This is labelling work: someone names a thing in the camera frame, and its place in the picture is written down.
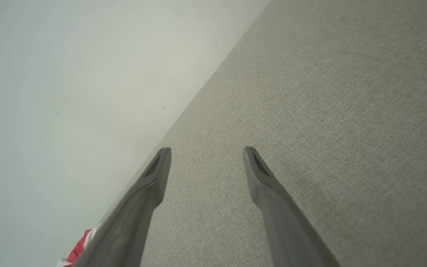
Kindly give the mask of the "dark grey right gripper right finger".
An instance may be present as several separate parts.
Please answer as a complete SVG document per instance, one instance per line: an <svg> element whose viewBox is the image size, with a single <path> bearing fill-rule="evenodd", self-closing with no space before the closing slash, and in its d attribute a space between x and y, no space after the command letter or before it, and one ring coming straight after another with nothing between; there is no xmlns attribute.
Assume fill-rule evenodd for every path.
<svg viewBox="0 0 427 267"><path fill-rule="evenodd" d="M275 267L338 267L339 262L251 146L243 150L249 194L261 210Z"/></svg>

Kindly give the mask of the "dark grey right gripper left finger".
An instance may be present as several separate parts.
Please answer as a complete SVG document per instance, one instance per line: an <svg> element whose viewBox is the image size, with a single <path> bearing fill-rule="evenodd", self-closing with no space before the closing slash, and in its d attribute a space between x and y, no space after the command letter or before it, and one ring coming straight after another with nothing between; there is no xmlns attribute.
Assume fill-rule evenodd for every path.
<svg viewBox="0 0 427 267"><path fill-rule="evenodd" d="M139 267L154 210L162 203L171 169L171 149L154 156L102 224L76 267Z"/></svg>

